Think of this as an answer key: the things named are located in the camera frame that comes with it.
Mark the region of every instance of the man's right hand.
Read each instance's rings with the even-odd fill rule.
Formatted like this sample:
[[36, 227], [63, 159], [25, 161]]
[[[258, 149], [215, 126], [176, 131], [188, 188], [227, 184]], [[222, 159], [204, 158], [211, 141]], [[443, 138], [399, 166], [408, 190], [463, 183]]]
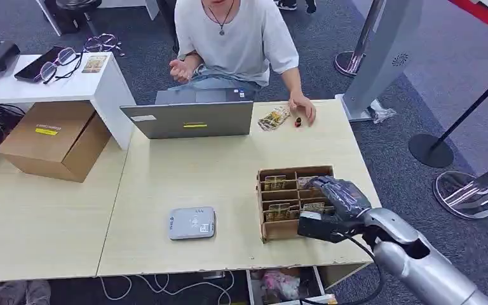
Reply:
[[193, 69], [188, 67], [185, 62], [175, 59], [169, 63], [169, 66], [171, 67], [170, 74], [174, 80], [180, 83], [187, 83], [192, 78]]

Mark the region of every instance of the smartphone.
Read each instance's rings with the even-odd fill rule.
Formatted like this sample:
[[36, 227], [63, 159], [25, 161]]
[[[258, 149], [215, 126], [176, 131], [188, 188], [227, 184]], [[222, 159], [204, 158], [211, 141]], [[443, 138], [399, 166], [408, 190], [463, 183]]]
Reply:
[[16, 73], [14, 77], [21, 81], [28, 81], [30, 83], [37, 83], [42, 80], [40, 76], [40, 69], [46, 62], [54, 62], [57, 59], [57, 55], [63, 47], [54, 46], [50, 51], [44, 55], [38, 57], [35, 61], [31, 62], [27, 67], [23, 68], [20, 72]]

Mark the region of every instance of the table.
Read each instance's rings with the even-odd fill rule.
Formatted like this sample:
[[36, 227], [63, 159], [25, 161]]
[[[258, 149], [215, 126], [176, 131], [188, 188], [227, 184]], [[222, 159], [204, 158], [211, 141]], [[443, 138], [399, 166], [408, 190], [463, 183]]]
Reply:
[[0, 155], [0, 281], [95, 276], [126, 158], [111, 139], [84, 183]]
[[[99, 73], [82, 73], [89, 57], [105, 55]], [[127, 149], [133, 123], [121, 112], [121, 105], [135, 105], [132, 93], [111, 52], [85, 53], [79, 69], [71, 78], [52, 81], [47, 85], [19, 81], [14, 74], [21, 71], [40, 55], [20, 55], [0, 73], [0, 104], [29, 104], [35, 102], [87, 100], [116, 139], [122, 149]], [[64, 75], [73, 65], [59, 67], [57, 75]]]
[[[370, 262], [350, 241], [298, 238], [263, 244], [255, 190], [261, 168], [332, 165], [373, 207], [380, 202], [340, 100], [314, 101], [316, 123], [273, 132], [257, 120], [286, 102], [255, 103], [249, 136], [149, 140], [136, 130], [97, 275], [329, 266], [329, 284]], [[172, 241], [173, 208], [212, 206], [214, 238]]]
[[[60, 30], [57, 21], [53, 17], [53, 14], [51, 14], [50, 10], [46, 6], [45, 0], [36, 0], [36, 2], [44, 12], [44, 15], [50, 22], [51, 27], [53, 27], [55, 33], [57, 33], [57, 36], [61, 36], [62, 31]], [[147, 12], [149, 13], [149, 16], [151, 17], [151, 20], [154, 20], [154, 17], [156, 17], [159, 11], [156, 0], [104, 0], [104, 2], [102, 2], [102, 4], [100, 5], [100, 8], [127, 7], [127, 6], [145, 6], [147, 8]]]

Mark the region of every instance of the eyeglasses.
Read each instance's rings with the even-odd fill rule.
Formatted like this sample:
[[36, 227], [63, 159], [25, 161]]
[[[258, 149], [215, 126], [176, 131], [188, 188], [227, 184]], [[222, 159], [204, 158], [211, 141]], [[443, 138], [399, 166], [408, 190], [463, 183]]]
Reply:
[[[63, 76], [55, 76], [58, 66], [65, 66], [73, 63], [79, 58], [74, 69]], [[40, 69], [40, 77], [44, 80], [44, 84], [47, 85], [53, 78], [59, 80], [63, 78], [69, 78], [81, 65], [81, 59], [83, 58], [83, 52], [77, 54], [72, 48], [64, 48], [57, 55], [57, 59], [54, 62], [46, 62], [42, 69]]]
[[83, 51], [91, 53], [117, 50], [119, 52], [119, 56], [124, 56], [125, 54], [121, 49], [121, 44], [122, 43], [115, 35], [102, 34], [89, 38], [83, 46]]

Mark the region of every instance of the drawer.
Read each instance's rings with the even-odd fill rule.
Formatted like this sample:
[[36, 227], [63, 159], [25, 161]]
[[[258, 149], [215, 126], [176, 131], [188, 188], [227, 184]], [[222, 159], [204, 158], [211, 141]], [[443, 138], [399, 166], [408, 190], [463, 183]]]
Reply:
[[[325, 289], [323, 287], [323, 283], [319, 276], [319, 272], [316, 266], [311, 267], [301, 267], [301, 268], [291, 268], [291, 269], [299, 269], [299, 274], [301, 278], [310, 279], [309, 283], [309, 293], [310, 297], [307, 299], [315, 302], [323, 302], [324, 304], [337, 304], [334, 295], [332, 294], [325, 294]], [[246, 277], [248, 281], [248, 293], [250, 298], [251, 305], [264, 305], [261, 297], [261, 280], [252, 279], [252, 273], [257, 272], [254, 270], [246, 270]], [[298, 300], [294, 301], [287, 301], [276, 303], [274, 305], [300, 305]]]

